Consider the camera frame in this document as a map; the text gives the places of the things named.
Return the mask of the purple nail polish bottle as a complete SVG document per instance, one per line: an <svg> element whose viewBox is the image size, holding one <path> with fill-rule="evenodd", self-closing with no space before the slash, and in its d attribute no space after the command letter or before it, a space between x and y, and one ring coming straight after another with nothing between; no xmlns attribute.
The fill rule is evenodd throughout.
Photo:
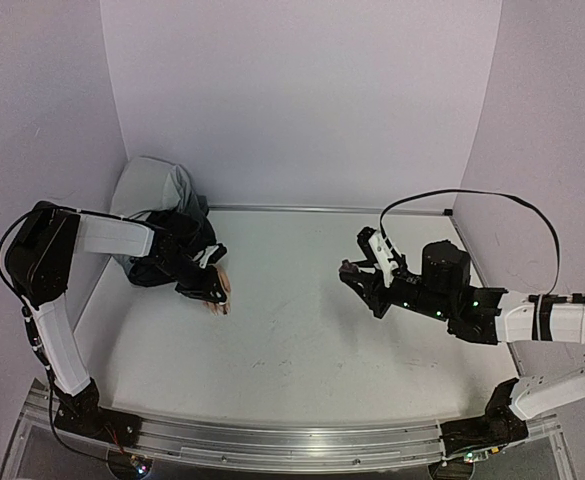
<svg viewBox="0 0 585 480"><path fill-rule="evenodd" d="M339 274L357 274L360 270L357 265L344 261L339 267Z"/></svg>

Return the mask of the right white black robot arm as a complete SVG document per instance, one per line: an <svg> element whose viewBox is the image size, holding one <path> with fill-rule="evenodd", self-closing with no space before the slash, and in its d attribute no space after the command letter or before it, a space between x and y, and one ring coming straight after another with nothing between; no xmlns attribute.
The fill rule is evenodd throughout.
<svg viewBox="0 0 585 480"><path fill-rule="evenodd" d="M343 260L339 279L382 319L391 306L443 321L448 334L481 345L521 341L585 345L585 293L523 294L470 285L471 259L449 240L422 249L421 273L373 233L366 258ZM585 399L585 360L554 377L519 377L503 387L505 411L529 420Z"/></svg>

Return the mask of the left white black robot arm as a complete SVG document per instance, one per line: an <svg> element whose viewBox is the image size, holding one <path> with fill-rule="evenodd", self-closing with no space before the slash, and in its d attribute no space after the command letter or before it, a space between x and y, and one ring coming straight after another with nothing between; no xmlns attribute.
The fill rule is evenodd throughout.
<svg viewBox="0 0 585 480"><path fill-rule="evenodd" d="M53 385L76 398L93 380L67 315L66 291L77 253L127 257L157 271L190 299L225 306L217 263L227 253L207 221L175 210L135 218L38 202L0 240L0 277L22 304L32 350Z"/></svg>

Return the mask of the mannequin hand with long nails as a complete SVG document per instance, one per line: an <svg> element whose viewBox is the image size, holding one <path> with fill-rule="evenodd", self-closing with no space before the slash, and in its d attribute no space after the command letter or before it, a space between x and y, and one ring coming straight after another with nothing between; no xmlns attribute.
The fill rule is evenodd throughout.
<svg viewBox="0 0 585 480"><path fill-rule="evenodd" d="M230 308L231 285L226 271L220 265L216 266L216 271L218 273L220 285L223 289L223 292L226 295L226 301L224 303L204 302L203 305L213 315L224 316L228 315L231 310Z"/></svg>

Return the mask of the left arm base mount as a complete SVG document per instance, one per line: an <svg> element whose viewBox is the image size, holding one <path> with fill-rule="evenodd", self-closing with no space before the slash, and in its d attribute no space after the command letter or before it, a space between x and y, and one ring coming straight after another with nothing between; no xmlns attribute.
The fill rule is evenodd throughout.
<svg viewBox="0 0 585 480"><path fill-rule="evenodd" d="M137 444L142 419L135 414L102 407L100 392L93 378L76 395L63 392L56 384L53 384L53 392L59 400L53 420L57 429L123 448Z"/></svg>

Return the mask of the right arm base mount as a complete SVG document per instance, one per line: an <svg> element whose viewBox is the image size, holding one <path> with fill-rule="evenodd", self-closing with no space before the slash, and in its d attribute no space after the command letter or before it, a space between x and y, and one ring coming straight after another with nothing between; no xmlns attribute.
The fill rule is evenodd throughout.
<svg viewBox="0 0 585 480"><path fill-rule="evenodd" d="M510 408L512 391L517 383L518 380L513 378L499 384L482 415L440 425L446 458L504 447L528 437L526 421Z"/></svg>

